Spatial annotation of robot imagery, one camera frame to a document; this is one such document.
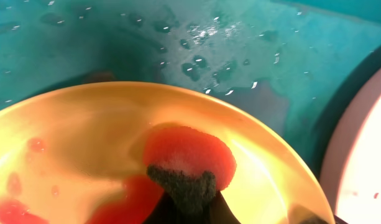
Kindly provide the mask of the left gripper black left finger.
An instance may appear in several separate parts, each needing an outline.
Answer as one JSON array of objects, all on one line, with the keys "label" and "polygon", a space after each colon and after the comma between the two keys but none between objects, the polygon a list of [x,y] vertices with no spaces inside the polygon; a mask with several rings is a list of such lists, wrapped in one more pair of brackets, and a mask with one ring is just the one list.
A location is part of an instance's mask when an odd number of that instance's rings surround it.
[{"label": "left gripper black left finger", "polygon": [[163,193],[152,213],[142,224],[181,224],[182,215],[169,194]]}]

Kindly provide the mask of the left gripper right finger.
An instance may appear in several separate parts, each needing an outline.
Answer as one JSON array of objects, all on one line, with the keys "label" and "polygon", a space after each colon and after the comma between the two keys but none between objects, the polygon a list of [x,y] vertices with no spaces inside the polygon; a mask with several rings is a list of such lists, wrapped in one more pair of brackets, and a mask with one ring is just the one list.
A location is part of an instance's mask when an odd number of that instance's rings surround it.
[{"label": "left gripper right finger", "polygon": [[207,224],[240,224],[231,212],[221,192],[216,192],[212,201],[206,207]]}]

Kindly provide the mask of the green and orange sponge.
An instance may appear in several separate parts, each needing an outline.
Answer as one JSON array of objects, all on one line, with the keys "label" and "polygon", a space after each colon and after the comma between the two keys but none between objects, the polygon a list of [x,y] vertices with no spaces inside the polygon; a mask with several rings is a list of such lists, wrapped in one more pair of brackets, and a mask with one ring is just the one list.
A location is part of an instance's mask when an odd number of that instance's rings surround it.
[{"label": "green and orange sponge", "polygon": [[144,146],[147,176],[186,215],[198,215],[229,186],[237,162],[219,138],[187,126],[152,131]]}]

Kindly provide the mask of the yellow green plate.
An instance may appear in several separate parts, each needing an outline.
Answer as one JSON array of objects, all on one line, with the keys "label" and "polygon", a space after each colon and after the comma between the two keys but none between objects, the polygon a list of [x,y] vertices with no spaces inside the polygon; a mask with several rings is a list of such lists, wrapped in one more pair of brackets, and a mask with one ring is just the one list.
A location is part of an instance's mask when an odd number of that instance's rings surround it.
[{"label": "yellow green plate", "polygon": [[0,199],[49,223],[84,223],[142,175],[149,132],[184,125],[224,141],[237,162],[223,191],[241,223],[332,223],[313,173],[274,131],[211,96],[179,87],[105,82],[51,91],[0,111]]}]

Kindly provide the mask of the white plate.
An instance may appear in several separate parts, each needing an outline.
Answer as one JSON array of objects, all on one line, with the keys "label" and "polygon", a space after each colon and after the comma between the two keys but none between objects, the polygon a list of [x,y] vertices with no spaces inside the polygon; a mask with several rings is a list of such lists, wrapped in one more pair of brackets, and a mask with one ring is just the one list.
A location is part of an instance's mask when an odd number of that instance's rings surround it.
[{"label": "white plate", "polygon": [[337,217],[347,223],[381,224],[381,69],[339,120],[319,182]]}]

